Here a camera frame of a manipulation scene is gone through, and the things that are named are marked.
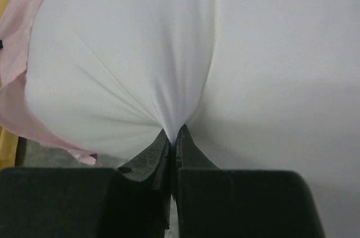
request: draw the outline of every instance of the pink garment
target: pink garment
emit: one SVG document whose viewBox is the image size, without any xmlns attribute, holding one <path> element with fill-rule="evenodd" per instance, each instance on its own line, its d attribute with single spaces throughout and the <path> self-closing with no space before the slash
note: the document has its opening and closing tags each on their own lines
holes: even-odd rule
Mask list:
<svg viewBox="0 0 360 238">
<path fill-rule="evenodd" d="M 30 112 L 24 98 L 29 39 L 35 16 L 44 0 L 11 0 L 0 19 L 0 125 L 10 132 L 48 146 L 61 147 L 76 159 L 94 164 L 93 152 L 72 145 L 50 132 Z"/>
</svg>

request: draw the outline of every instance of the yellow object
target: yellow object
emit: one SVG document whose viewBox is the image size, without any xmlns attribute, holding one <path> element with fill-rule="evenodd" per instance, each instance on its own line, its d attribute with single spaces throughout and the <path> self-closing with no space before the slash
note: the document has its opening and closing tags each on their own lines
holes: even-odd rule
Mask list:
<svg viewBox="0 0 360 238">
<path fill-rule="evenodd" d="M 0 17 L 10 0 L 0 0 Z M 0 127 L 0 169 L 14 167 L 19 137 Z"/>
</svg>

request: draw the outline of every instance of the pink fabric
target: pink fabric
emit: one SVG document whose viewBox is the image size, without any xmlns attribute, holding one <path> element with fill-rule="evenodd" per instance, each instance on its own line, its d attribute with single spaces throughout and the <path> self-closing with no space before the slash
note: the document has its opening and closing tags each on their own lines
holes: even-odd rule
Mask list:
<svg viewBox="0 0 360 238">
<path fill-rule="evenodd" d="M 11 0 L 0 19 L 0 125 L 21 137 L 48 146 L 61 147 L 76 159 L 94 164 L 93 152 L 61 140 L 50 132 L 28 109 L 24 89 L 29 39 L 35 16 L 44 0 Z"/>
</svg>

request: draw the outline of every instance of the white fabric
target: white fabric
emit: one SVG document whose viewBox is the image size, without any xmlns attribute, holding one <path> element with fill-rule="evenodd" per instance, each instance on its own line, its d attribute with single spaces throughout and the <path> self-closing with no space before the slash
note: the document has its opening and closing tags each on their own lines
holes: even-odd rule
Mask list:
<svg viewBox="0 0 360 238">
<path fill-rule="evenodd" d="M 222 168 L 292 169 L 328 237 L 360 236 L 360 0 L 45 0 L 26 100 L 133 157 L 185 122 Z"/>
</svg>

